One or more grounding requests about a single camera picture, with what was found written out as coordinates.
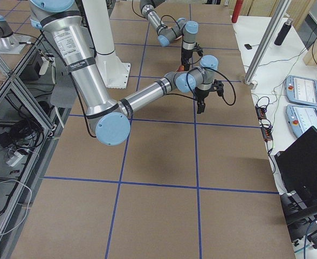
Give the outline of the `near blue teach pendant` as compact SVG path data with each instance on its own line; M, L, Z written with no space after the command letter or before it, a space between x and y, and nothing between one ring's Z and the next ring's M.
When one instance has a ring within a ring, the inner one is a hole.
M312 126L317 129L317 107L287 105L285 112L287 122L297 138L303 135Z

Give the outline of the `black water bottle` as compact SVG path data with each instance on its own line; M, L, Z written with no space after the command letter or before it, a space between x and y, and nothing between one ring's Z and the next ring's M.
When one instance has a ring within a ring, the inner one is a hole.
M288 32L290 31L293 24L293 19L288 18L287 21L282 25L280 31L278 32L278 35L276 39L274 40L274 45L281 46L283 41L285 40Z

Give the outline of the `pink bowl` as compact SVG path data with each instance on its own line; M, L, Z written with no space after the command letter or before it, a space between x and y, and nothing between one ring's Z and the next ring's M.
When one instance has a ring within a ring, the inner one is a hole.
M180 65L176 71L177 72L186 72L187 68L184 65Z

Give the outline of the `far blue teach pendant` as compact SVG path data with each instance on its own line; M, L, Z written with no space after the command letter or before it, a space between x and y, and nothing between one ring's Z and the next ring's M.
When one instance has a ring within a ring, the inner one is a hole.
M289 75L285 80L286 96L289 102L317 107L317 81Z

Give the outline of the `orange black usb hub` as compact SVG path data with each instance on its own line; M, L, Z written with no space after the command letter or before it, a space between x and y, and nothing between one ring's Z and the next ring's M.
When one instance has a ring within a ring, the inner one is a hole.
M262 133L264 141L265 142L272 141L273 140L273 136L272 136L273 126L271 122L267 119L266 108L258 106L258 105L256 105L255 108L256 108L256 114L258 117L259 126L261 129L261 133Z

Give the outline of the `red cylinder bottle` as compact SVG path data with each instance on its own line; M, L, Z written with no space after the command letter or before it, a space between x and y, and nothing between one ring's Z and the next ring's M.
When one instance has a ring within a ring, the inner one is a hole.
M231 21L232 23L237 23L238 17L240 15L242 6L243 6L243 0L236 0L235 7L233 9Z

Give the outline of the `blue teach pendant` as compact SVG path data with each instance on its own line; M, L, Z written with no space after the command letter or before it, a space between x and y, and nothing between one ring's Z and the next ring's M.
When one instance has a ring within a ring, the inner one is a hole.
M317 129L317 107L287 105L285 112L287 122L297 138L303 135L312 126Z
M286 96L289 102L317 107L317 81L289 75L285 80Z

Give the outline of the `black laptop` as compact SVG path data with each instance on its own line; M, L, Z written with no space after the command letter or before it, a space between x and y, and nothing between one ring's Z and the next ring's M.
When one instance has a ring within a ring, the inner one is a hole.
M314 126L274 158L288 192L309 194L317 200L317 129Z

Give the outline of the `aluminium frame post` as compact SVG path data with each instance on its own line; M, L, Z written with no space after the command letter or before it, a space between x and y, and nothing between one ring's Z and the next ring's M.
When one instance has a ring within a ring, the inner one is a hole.
M257 71L259 64L268 48L269 43L272 40L273 34L276 32L280 21L284 17L291 0L280 0L278 6L271 17L271 20L264 32L264 35L259 43L258 49L255 52L253 59L250 63L249 68L247 69L246 75L244 77L244 84L248 85L251 90L254 90L257 87L257 83L254 83L253 77Z

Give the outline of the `small black puck device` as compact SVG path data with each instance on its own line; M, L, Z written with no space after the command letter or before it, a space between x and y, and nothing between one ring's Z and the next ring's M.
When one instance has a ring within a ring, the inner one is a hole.
M250 45L250 44L245 44L244 46L245 46L245 48L248 49L248 50L252 49L252 45Z

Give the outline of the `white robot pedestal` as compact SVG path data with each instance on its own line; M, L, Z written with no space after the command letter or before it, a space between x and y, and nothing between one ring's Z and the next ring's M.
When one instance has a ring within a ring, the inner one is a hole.
M96 51L96 64L107 88L125 89L130 63L123 63L115 52L113 35L105 1L82 2Z

